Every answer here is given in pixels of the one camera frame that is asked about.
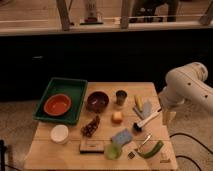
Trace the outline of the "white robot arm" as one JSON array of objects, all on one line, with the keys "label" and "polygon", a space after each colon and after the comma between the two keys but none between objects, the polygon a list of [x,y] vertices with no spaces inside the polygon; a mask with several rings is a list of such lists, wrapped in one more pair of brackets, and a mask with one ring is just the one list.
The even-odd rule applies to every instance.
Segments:
[{"label": "white robot arm", "polygon": [[174,119],[174,108],[182,105],[186,99],[213,114],[213,88],[205,84],[207,77],[207,67],[200,62],[171,69],[166,74],[166,86],[158,94],[164,125],[168,125]]}]

